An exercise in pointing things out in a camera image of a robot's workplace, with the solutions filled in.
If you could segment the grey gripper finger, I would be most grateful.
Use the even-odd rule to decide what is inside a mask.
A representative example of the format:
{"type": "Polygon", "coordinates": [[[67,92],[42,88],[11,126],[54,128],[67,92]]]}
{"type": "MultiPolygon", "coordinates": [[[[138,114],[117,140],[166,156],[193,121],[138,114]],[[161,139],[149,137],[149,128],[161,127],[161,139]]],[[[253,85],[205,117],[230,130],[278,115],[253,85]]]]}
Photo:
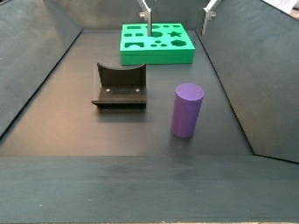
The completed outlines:
{"type": "Polygon", "coordinates": [[[217,17],[217,12],[214,11],[221,3],[221,0],[210,0],[207,6],[203,8],[205,19],[202,25],[201,35],[206,34],[209,22],[217,17]]]}
{"type": "Polygon", "coordinates": [[[139,13],[141,18],[147,22],[147,35],[153,35],[153,10],[147,5],[146,0],[137,0],[142,8],[139,13]]]}

